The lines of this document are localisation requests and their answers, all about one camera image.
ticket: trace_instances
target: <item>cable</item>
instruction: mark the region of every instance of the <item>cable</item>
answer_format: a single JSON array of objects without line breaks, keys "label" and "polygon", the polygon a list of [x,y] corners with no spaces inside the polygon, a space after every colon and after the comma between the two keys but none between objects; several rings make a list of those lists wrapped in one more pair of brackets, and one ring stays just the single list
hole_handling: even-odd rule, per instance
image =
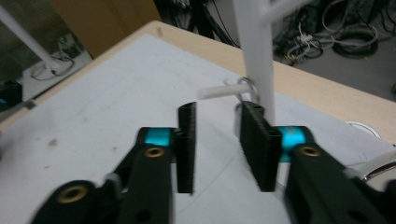
[{"label": "cable", "polygon": [[299,22],[298,13],[294,12],[290,14],[284,19],[284,22],[287,23],[287,28],[285,28],[282,33],[278,35],[278,38],[274,41],[275,55],[279,57],[281,62],[283,62],[284,59],[290,61],[286,54],[290,48],[296,45],[296,43],[293,44],[290,40],[293,39],[296,35],[296,29],[294,27],[296,27]]},{"label": "cable", "polygon": [[68,72],[70,72],[70,70],[71,70],[71,69],[74,67],[74,65],[75,65],[74,60],[71,59],[71,58],[64,58],[64,60],[58,59],[58,58],[54,58],[54,59],[60,60],[60,61],[62,61],[62,62],[69,61],[69,62],[70,62],[70,65],[69,65],[64,71],[62,71],[62,73],[60,73],[60,74],[57,74],[54,70],[51,70],[51,73],[53,74],[53,77],[38,78],[39,76],[41,76],[41,75],[43,74],[44,71],[47,70],[46,65],[43,64],[42,66],[40,66],[41,70],[39,70],[38,73],[35,72],[35,69],[34,69],[34,68],[32,68],[31,73],[30,73],[30,77],[33,78],[33,79],[35,79],[35,80],[37,80],[37,81],[48,81],[48,80],[52,80],[52,79],[54,79],[54,78],[56,78],[56,77],[62,77],[62,76],[67,75]]},{"label": "cable", "polygon": [[300,32],[300,35],[303,36],[303,32],[301,31],[301,22],[298,22],[298,31]]},{"label": "cable", "polygon": [[335,0],[335,1],[333,1],[333,2],[330,2],[330,4],[327,5],[326,8],[324,9],[324,11],[323,11],[323,13],[322,13],[322,20],[321,20],[321,21],[322,21],[323,27],[324,27],[327,31],[330,31],[330,32],[332,32],[332,33],[337,33],[338,30],[340,30],[340,29],[344,26],[344,23],[345,23],[346,20],[347,20],[347,9],[346,9],[346,11],[344,12],[344,17],[343,17],[343,19],[341,19],[341,22],[340,22],[339,26],[338,26],[335,30],[330,29],[329,27],[327,27],[326,24],[325,24],[325,22],[324,22],[324,19],[325,19],[325,17],[326,17],[327,12],[329,11],[329,9],[330,9],[331,7],[333,7],[333,6],[336,5],[336,4],[345,2],[345,1],[346,1],[346,0]]},{"label": "cable", "polygon": [[[363,41],[367,41],[366,43],[369,43],[370,40],[373,38],[372,35],[369,35],[367,33],[360,33],[360,32],[354,32],[354,33],[348,33],[344,34],[342,37],[339,39],[344,40],[344,39],[361,39]],[[370,45],[364,45],[364,46],[346,46],[340,43],[344,43],[344,41],[337,41],[334,46],[332,47],[332,50],[334,52],[347,57],[347,58],[352,58],[352,59],[359,59],[359,58],[364,58],[366,56],[373,55],[376,50],[378,49],[378,42],[375,41],[374,43]]]},{"label": "cable", "polygon": [[323,36],[323,37],[329,37],[329,38],[331,38],[331,39],[324,39],[324,38],[321,38],[321,39],[318,39],[318,40],[317,40],[317,41],[320,43],[322,49],[331,49],[332,46],[334,46],[334,43],[335,43],[335,38],[334,38],[334,36],[328,35],[328,34],[324,34],[324,33],[317,33],[317,34],[314,34],[313,37],[315,37],[315,36],[317,36],[317,37]]},{"label": "cable", "polygon": [[307,59],[316,59],[320,56],[322,56],[324,50],[322,48],[314,48],[314,51],[309,50],[306,54],[305,54],[305,58]]},{"label": "cable", "polygon": [[364,43],[353,43],[353,42],[339,40],[339,39],[346,39],[346,38],[337,38],[338,40],[335,40],[334,42],[337,44],[342,44],[345,46],[353,46],[353,47],[365,47],[365,46],[374,44],[376,42],[376,40],[378,39],[378,31],[372,25],[368,25],[368,27],[373,31],[373,35],[372,35],[372,38],[366,39],[366,42],[364,42]]},{"label": "cable", "polygon": [[379,14],[381,15],[381,23],[382,23],[382,27],[384,28],[384,30],[388,33],[392,33],[392,31],[390,31],[387,27],[387,25],[385,24],[385,18],[384,18],[384,13],[382,13],[381,10],[379,10]]},{"label": "cable", "polygon": [[315,45],[314,42],[312,42],[312,41],[309,41],[309,44],[312,45],[312,46],[314,46],[314,48],[316,48],[316,49],[321,49],[321,46]]},{"label": "cable", "polygon": [[221,22],[221,24],[222,24],[222,26],[223,26],[223,28],[224,28],[225,33],[226,33],[227,36],[231,39],[231,41],[233,42],[233,45],[234,45],[235,47],[241,48],[239,45],[237,45],[237,44],[233,41],[233,39],[231,38],[230,34],[228,33],[228,30],[227,30],[227,28],[225,27],[224,22],[223,22],[223,20],[222,20],[222,18],[221,18],[221,16],[220,16],[219,9],[218,9],[218,6],[216,5],[215,0],[212,0],[212,2],[213,2],[213,5],[215,6],[215,9],[216,9],[217,13],[218,13],[220,22]]},{"label": "cable", "polygon": [[305,45],[306,45],[306,48],[305,48],[305,50],[303,51],[303,53],[301,53],[301,54],[299,54],[299,55],[297,55],[297,56],[295,56],[295,55],[292,55],[292,56],[291,56],[291,54],[292,54],[295,50],[300,49],[300,48],[301,48],[301,45],[296,45],[296,46],[294,46],[293,48],[289,49],[289,51],[288,51],[288,53],[287,53],[288,58],[289,58],[289,59],[292,59],[292,60],[296,60],[296,61],[302,59],[302,58],[309,52],[309,50],[311,50],[311,46],[310,46],[309,44],[306,44],[306,43],[305,43]]},{"label": "cable", "polygon": [[385,12],[387,12],[388,19],[393,23],[393,25],[396,26],[396,21],[393,20],[393,18],[389,15],[389,4],[385,7]]},{"label": "cable", "polygon": [[364,18],[359,13],[358,2],[356,2],[356,0],[353,0],[353,6],[355,7],[356,15],[359,17],[359,19],[363,21],[366,25],[369,25],[368,21],[365,21]]}]

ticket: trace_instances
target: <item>black cable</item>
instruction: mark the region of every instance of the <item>black cable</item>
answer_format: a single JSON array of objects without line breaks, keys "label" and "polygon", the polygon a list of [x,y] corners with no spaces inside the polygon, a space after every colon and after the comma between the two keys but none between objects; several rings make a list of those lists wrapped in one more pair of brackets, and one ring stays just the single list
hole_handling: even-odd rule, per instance
[{"label": "black cable", "polygon": [[283,57],[285,54],[287,54],[288,50],[295,46],[295,43],[293,41],[290,41],[293,39],[297,33],[298,30],[295,28],[298,24],[299,17],[297,15],[298,13],[292,13],[289,18],[289,24],[288,24],[288,29],[286,33],[283,35],[280,35],[279,38],[277,38],[274,42],[274,50],[275,50],[275,55],[279,55],[280,57]]},{"label": "black cable", "polygon": [[389,4],[385,7],[385,11],[387,12],[388,19],[393,23],[393,25],[396,26],[396,21],[393,20],[393,18],[389,15]]},{"label": "black cable", "polygon": [[392,33],[392,31],[388,30],[387,25],[385,24],[385,18],[384,18],[384,14],[382,13],[381,10],[379,10],[379,15],[381,15],[381,21],[382,21],[382,27],[384,28],[384,30],[388,33]]},{"label": "black cable", "polygon": [[[365,32],[353,32],[353,33],[348,33],[348,34],[343,34],[338,40],[348,40],[348,39],[361,39],[364,42],[368,42],[373,39],[372,35],[369,35]],[[375,41],[371,45],[367,46],[343,46],[342,44],[335,43],[334,46],[332,47],[332,50],[334,52],[350,58],[350,59],[361,59],[366,56],[373,55],[376,53],[378,49],[378,41]]]},{"label": "black cable", "polygon": [[168,12],[169,12],[169,18],[172,22],[172,25],[184,29],[183,25],[181,24],[181,20],[180,20],[180,10],[178,8],[177,5],[175,5],[171,0],[168,0],[167,2],[168,5]]},{"label": "black cable", "polygon": [[233,41],[233,39],[231,38],[230,34],[228,33],[228,30],[227,30],[227,28],[225,27],[224,22],[222,21],[222,18],[221,18],[221,16],[220,16],[219,9],[218,9],[218,6],[216,5],[215,0],[212,0],[212,2],[213,2],[213,5],[215,6],[215,9],[216,9],[217,13],[218,13],[219,19],[220,19],[220,21],[221,21],[221,24],[222,24],[222,26],[223,26],[223,28],[224,28],[225,33],[226,33],[227,36],[231,39],[231,41],[233,42],[234,46],[240,48],[240,46],[237,45],[237,44]]},{"label": "black cable", "polygon": [[[345,32],[345,33],[341,33],[340,37],[338,37],[337,40],[343,41],[348,39],[354,39],[354,40],[359,39],[362,40],[363,42],[372,41],[373,38],[375,38],[376,36],[375,30],[373,30],[370,24],[368,24],[368,22],[361,17],[361,14],[359,13],[357,1],[354,0],[353,2],[354,2],[356,14],[358,15],[359,19],[364,23],[365,26],[367,26],[367,28],[369,28],[369,30],[372,33],[367,34],[367,32],[364,31]],[[373,55],[374,53],[376,53],[377,49],[378,49],[377,40],[372,44],[366,46],[348,46],[348,45],[343,45],[342,43],[341,44],[335,43],[334,46],[332,47],[332,50],[334,50],[334,52],[351,59],[361,59],[366,56]]]},{"label": "black cable", "polygon": [[320,49],[311,48],[311,49],[314,49],[314,50],[309,50],[309,52],[305,54],[305,58],[316,59],[316,58],[322,56],[323,51],[324,51],[322,48],[320,48]]},{"label": "black cable", "polygon": [[311,46],[314,47],[315,49],[324,49],[323,44],[319,40],[313,39],[310,41],[310,43],[311,43]]},{"label": "black cable", "polygon": [[68,72],[69,72],[69,71],[74,67],[74,65],[75,65],[75,61],[74,61],[73,59],[71,59],[71,58],[64,58],[64,59],[54,58],[54,59],[57,59],[57,60],[60,60],[60,61],[63,61],[63,62],[69,61],[71,64],[70,64],[64,71],[62,71],[61,74],[57,74],[55,71],[52,70],[51,73],[53,74],[53,77],[38,78],[38,77],[43,73],[43,71],[45,71],[45,70],[47,69],[45,66],[43,66],[43,67],[42,67],[42,70],[41,70],[40,72],[38,72],[38,73],[35,73],[35,71],[32,70],[31,73],[30,73],[30,77],[31,77],[32,79],[37,80],[37,81],[48,81],[48,80],[52,80],[52,79],[54,79],[54,78],[56,78],[56,77],[62,77],[62,76],[67,75]]}]

